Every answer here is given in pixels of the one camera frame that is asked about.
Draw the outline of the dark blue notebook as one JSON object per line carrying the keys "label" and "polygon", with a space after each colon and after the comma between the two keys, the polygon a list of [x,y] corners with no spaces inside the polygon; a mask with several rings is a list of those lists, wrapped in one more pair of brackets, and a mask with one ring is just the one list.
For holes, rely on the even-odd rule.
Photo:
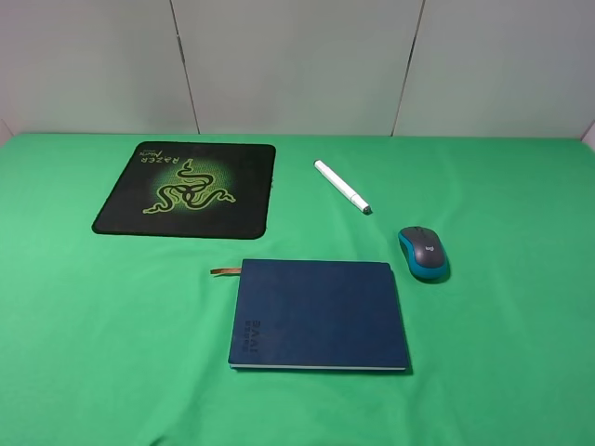
{"label": "dark blue notebook", "polygon": [[390,265],[244,260],[228,363],[235,369],[409,369]]}

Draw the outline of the grey blue computer mouse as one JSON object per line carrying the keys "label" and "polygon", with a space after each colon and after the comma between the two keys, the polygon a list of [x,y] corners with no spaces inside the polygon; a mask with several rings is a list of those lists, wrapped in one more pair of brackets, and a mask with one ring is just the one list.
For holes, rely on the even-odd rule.
{"label": "grey blue computer mouse", "polygon": [[424,282],[445,280],[450,267],[438,234],[428,228],[412,226],[398,232],[398,240],[410,273]]}

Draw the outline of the white marker pen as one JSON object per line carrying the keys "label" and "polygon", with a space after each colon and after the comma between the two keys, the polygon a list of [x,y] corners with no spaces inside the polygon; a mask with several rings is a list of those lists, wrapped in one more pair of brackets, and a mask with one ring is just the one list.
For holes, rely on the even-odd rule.
{"label": "white marker pen", "polygon": [[315,169],[360,212],[367,216],[372,214],[370,204],[322,160],[316,160],[313,165]]}

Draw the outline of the brown ribbon bookmark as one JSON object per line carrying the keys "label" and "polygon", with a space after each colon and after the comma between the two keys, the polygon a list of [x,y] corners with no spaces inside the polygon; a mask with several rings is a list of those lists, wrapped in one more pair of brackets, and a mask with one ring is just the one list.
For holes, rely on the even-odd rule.
{"label": "brown ribbon bookmark", "polygon": [[211,269],[209,273],[214,276],[240,275],[242,273],[242,268]]}

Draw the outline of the black green Razer mouse pad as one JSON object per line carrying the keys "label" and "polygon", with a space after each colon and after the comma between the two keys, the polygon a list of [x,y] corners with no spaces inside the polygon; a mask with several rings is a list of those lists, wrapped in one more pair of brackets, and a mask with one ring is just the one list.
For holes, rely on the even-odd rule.
{"label": "black green Razer mouse pad", "polygon": [[92,229],[255,240],[267,226],[275,155],[269,144],[143,141]]}

